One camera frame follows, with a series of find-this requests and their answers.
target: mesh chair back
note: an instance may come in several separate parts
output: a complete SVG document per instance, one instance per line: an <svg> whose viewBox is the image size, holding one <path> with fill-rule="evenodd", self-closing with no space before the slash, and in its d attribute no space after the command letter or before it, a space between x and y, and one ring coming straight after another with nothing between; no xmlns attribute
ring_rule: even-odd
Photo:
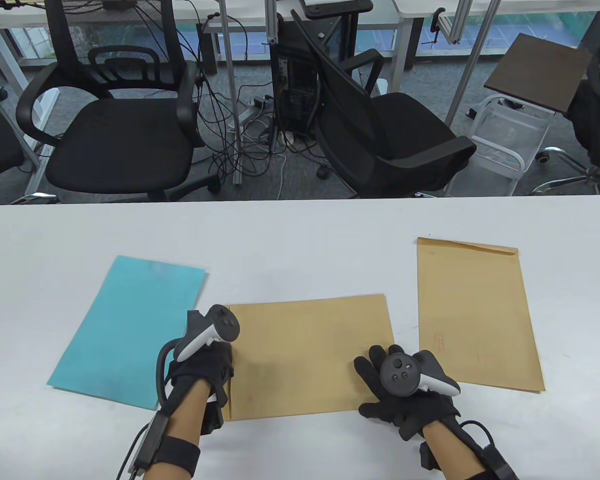
<svg viewBox="0 0 600 480"><path fill-rule="evenodd" d="M314 41L294 11L291 15L316 62L320 110L317 122L323 141L341 159L339 170L353 183L366 183L373 175L376 156L389 158L387 138L371 97Z"/></svg>
<svg viewBox="0 0 600 480"><path fill-rule="evenodd" d="M46 0L58 67L78 86L177 90L185 69L172 0Z"/></svg>

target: chair base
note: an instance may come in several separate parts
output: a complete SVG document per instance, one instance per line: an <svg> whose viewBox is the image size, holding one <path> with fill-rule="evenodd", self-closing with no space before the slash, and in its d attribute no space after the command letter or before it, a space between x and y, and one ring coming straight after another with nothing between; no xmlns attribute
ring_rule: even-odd
<svg viewBox="0 0 600 480"><path fill-rule="evenodd" d="M60 199L58 199L57 195L35 192L28 195L21 196L18 199L10 202L9 205L28 205L34 203L44 203L44 204L59 204Z"/></svg>
<svg viewBox="0 0 600 480"><path fill-rule="evenodd" d="M565 185L575 185L578 183L584 183L585 185L590 186L594 194L600 195L600 166L586 167L582 163L578 162L578 160L570 156L570 154L564 151L562 148L558 148L556 146L544 148L538 152L535 158L538 160L538 162L545 163L547 160L549 160L551 154L554 154L554 156L565 162L565 164L569 165L569 167L574 169L574 171L579 175L542 183L542 185L538 185L527 195L544 195L547 192L564 187Z"/></svg>
<svg viewBox="0 0 600 480"><path fill-rule="evenodd" d="M168 190L167 192L163 192L165 199L160 200L161 202L177 202L184 197L186 197L191 192L195 192L195 190L199 190L202 187L206 187L209 190L210 194L219 194L222 189L222 182L220 181L220 176L216 174L211 174L209 176L205 176L204 178L200 178L194 182L183 183L174 189Z"/></svg>

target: computer tower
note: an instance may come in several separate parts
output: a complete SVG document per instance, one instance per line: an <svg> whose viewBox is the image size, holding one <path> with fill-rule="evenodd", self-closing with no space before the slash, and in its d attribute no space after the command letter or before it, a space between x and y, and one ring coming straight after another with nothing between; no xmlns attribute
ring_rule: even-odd
<svg viewBox="0 0 600 480"><path fill-rule="evenodd" d="M305 20L306 29L330 57L344 59L341 18ZM278 15L278 43L271 45L274 108L281 130L309 136L309 119L318 101L318 69L295 22Z"/></svg>

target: chair wheel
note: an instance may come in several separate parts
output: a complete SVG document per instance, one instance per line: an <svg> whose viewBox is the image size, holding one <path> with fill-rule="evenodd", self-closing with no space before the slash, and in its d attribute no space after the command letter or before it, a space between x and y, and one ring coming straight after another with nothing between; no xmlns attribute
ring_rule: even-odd
<svg viewBox="0 0 600 480"><path fill-rule="evenodd" d="M222 183L220 183L220 180L217 180L213 183L209 183L209 185L206 186L206 189L209 190L210 194L219 194L220 190L222 190Z"/></svg>
<svg viewBox="0 0 600 480"><path fill-rule="evenodd" d="M315 176L318 177L320 180L326 180L327 178L329 178L330 173L331 172L329 171L329 168L327 168L325 165L322 165L318 167L318 170L316 170Z"/></svg>
<svg viewBox="0 0 600 480"><path fill-rule="evenodd" d="M549 162L550 158L551 157L549 156L549 153L544 150L540 150L535 154L535 159L538 161L538 163L547 163Z"/></svg>

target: chair armrest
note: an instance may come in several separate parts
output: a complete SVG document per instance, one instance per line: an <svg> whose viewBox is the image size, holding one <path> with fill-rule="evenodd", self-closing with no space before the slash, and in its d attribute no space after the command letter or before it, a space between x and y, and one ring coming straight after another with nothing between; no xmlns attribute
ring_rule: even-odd
<svg viewBox="0 0 600 480"><path fill-rule="evenodd" d="M31 138L34 138L43 144L54 147L58 145L58 138L43 132L35 126L33 123L33 109L39 96L44 94L47 90L61 87L66 84L67 82L63 81L62 76L60 75L58 64L53 62L44 67L26 86L18 100L18 105L16 106L16 121L26 135L29 135Z"/></svg>
<svg viewBox="0 0 600 480"><path fill-rule="evenodd" d="M586 69L586 78L593 94L600 100L600 60L593 57Z"/></svg>
<svg viewBox="0 0 600 480"><path fill-rule="evenodd" d="M371 95L371 92L373 92L374 86L378 81L378 77L380 77L380 71L382 71L382 67L385 64L385 58L382 56L382 54L375 48L371 48L371 50L367 50L366 52L362 52L358 55L347 58L339 64L339 68L350 74L355 69L359 69L362 66L371 64L371 62L373 62L373 66L371 66L371 72L369 73L369 78L367 79L366 86L364 87L366 93L369 95Z"/></svg>
<svg viewBox="0 0 600 480"><path fill-rule="evenodd" d="M469 157L476 152L476 148L476 144L473 141L462 135L436 146L432 146L431 148L416 153L408 158L396 158L395 160L381 158L381 160L398 169L414 169L421 165L426 165L452 156L462 156L466 157L468 160Z"/></svg>
<svg viewBox="0 0 600 480"><path fill-rule="evenodd" d="M193 101L193 90L199 78L198 66L192 61L187 61L176 100L176 116L180 130L195 147L203 147L205 144L198 134L198 106Z"/></svg>
<svg viewBox="0 0 600 480"><path fill-rule="evenodd" d="M84 82L76 84L62 74L57 62L53 62L44 67L33 80L26 86L22 92L18 105L16 106L16 121L22 131L34 138L38 142L48 144L50 146L58 146L59 140L56 137L43 132L33 123L33 108L36 100L47 90L55 89L55 87L74 87L84 90L99 99L113 98L112 94L104 86L89 77L84 77Z"/></svg>

